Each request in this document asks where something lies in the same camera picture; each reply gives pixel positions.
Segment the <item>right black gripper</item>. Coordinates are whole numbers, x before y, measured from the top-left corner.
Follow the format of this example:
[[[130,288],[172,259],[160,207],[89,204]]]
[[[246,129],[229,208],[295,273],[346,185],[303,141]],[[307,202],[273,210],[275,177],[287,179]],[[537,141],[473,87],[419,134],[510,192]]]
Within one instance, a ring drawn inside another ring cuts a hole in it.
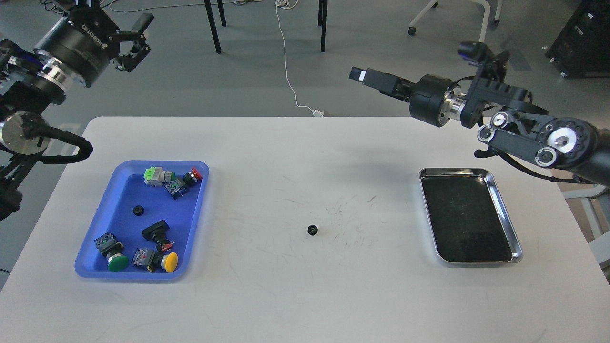
[[[379,93],[392,98],[409,101],[409,114],[414,119],[424,121],[436,127],[442,127],[448,121],[441,117],[441,107],[445,93],[451,89],[453,81],[434,74],[427,74],[412,85],[412,82],[387,72],[372,68],[352,67],[349,72],[351,80],[377,89]]]

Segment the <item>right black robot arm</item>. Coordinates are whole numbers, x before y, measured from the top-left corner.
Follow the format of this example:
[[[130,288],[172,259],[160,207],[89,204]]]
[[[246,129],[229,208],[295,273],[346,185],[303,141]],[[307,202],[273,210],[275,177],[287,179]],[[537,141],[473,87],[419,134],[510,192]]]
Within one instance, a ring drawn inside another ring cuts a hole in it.
[[[572,118],[556,118],[531,102],[526,89],[504,83],[506,57],[471,61],[477,66],[466,93],[459,81],[433,74],[418,82],[371,68],[353,67],[351,80],[409,104],[414,119],[436,127],[457,120],[479,126],[477,139],[488,146],[478,158],[500,156],[518,167],[516,158],[543,169],[567,170],[580,182],[609,185],[609,131]]]

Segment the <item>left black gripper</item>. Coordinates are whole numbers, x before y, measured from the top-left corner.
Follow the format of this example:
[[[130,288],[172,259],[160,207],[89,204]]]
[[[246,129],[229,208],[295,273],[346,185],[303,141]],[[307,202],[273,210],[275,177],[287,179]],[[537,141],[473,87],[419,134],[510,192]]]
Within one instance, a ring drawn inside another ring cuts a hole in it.
[[[78,81],[91,87],[113,59],[117,70],[131,72],[150,52],[145,31],[154,19],[143,13],[129,32],[105,13],[100,0],[53,0],[64,18],[59,20],[34,46],[40,59],[52,57],[78,75]],[[128,54],[118,56],[121,42],[133,42]]]

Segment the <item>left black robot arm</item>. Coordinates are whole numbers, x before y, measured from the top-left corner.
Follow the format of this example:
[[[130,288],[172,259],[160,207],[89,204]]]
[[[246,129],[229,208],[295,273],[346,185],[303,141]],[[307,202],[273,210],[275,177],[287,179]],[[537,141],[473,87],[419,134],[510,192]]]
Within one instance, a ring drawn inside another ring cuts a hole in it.
[[[144,13],[122,31],[98,0],[58,1],[63,16],[28,52],[1,41],[1,150],[11,157],[1,168],[0,214],[20,209],[18,187],[37,163],[81,162],[93,152],[85,138],[52,127],[43,118],[63,104],[74,84],[91,87],[110,63],[133,71],[150,53],[145,31],[154,19]]]

